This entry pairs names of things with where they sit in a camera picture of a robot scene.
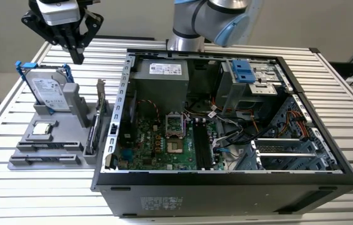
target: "hard drive label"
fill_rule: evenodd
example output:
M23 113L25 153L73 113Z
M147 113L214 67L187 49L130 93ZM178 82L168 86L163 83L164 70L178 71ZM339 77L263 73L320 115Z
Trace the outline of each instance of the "hard drive label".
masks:
M59 84L55 80L33 78L37 94L53 110L69 110Z

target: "motherboard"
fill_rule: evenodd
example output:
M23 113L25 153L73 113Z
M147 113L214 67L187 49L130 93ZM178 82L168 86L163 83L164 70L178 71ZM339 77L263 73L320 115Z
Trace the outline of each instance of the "motherboard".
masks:
M182 119L182 116L180 120L182 123L171 118L168 123L158 124L147 118L136 119L134 147L120 149L118 163L120 170L196 170L194 122ZM206 121L204 127L206 137L203 141L210 144L216 137L214 122ZM183 131L183 133L168 136L168 130ZM212 169L222 170L222 156L214 156L208 149L206 153L211 157Z

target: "blue drive bracket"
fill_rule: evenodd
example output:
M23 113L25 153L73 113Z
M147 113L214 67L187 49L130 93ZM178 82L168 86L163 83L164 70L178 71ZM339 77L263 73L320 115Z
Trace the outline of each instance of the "blue drive bracket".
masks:
M29 84L26 76L23 74L23 72L27 72L30 69L35 69L38 67L37 63L26 62L26 63L23 63L23 65L21 65L21 61L15 61L14 66L15 66L15 71L18 72L21 79L23 80L23 82L26 83L26 85L31 91L31 95L34 96L34 99L35 99L35 104L42 105L37 99L37 96L31 90L30 84Z
M71 76L71 71L70 71L70 67L69 67L67 64L63 64L61 67L55 67L55 66L38 65L34 62L25 62L23 64L21 64L21 61L15 61L14 66L15 66L15 70L17 70L17 72L19 74L19 77L21 77L22 81L26 83L27 87L30 88L30 91L31 91L31 94L34 96L35 104L37 105L43 105L43 104L38 101L37 96L35 96L35 94L34 94L34 92L31 90L30 84L29 84L27 79L26 79L26 73L31 69L41 68L41 69L55 69L55 70L59 69L59 70L65 70L66 81L69 83L74 83L73 76Z
M256 78L246 60L231 60L231 71L238 83L254 83Z

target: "wire bundle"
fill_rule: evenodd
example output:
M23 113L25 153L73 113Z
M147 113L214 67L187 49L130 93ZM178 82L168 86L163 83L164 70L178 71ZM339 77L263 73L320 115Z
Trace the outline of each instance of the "wire bundle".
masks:
M222 107L218 107L214 103L214 97L211 97L211 104L216 107L218 110L222 110ZM251 109L246 109L246 110L242 110L242 109L235 109L235 111L239 111L239 112L250 112L251 114L251 123L252 123L252 126L255 127L255 130L256 130L256 133L259 132L258 130L258 127L256 127L256 123L255 123L255 120L254 120L254 115L252 115L252 110Z
M228 147L230 145L235 144L235 145L243 145L243 144L247 144L251 142L251 140L255 140L256 138L259 138L263 134L266 134L266 132L268 130L274 130L276 129L276 126L268 126L266 127L259 133L256 133L254 136L251 136L250 138L244 139L244 140L240 140L239 139L242 138L242 134L234 139L234 141L228 142L228 144L226 144L224 146L222 146L222 148L226 148Z
M290 114L292 115L292 118L298 118L298 117L302 117L300 113L296 112L296 111L287 111L286 113L286 122L283 124L283 127L282 127L282 130L279 131L276 137L279 137L283 132L287 130L287 127L288 127L288 123L290 123ZM304 128L304 124L303 124L303 121L295 121L296 122L296 125L299 127L299 130L300 130L300 133L304 137L308 137L308 133L307 133L307 130Z
M150 100L139 100L139 101L136 102L136 104L139 104L140 102L147 102L147 103L150 103L150 104L152 105L152 107L154 107L154 109L155 109L155 112L156 112L156 121L159 122L159 111L158 111L158 107L156 107L156 105L155 105Z

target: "connector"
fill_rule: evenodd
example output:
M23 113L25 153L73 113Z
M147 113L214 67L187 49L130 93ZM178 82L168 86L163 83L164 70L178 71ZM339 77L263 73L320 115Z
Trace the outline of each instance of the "connector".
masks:
M292 120L294 121L306 121L303 116L296 116Z
M303 141L303 142L304 142L304 141L307 141L308 139L310 139L308 137L303 137L303 138L299 139L299 141Z

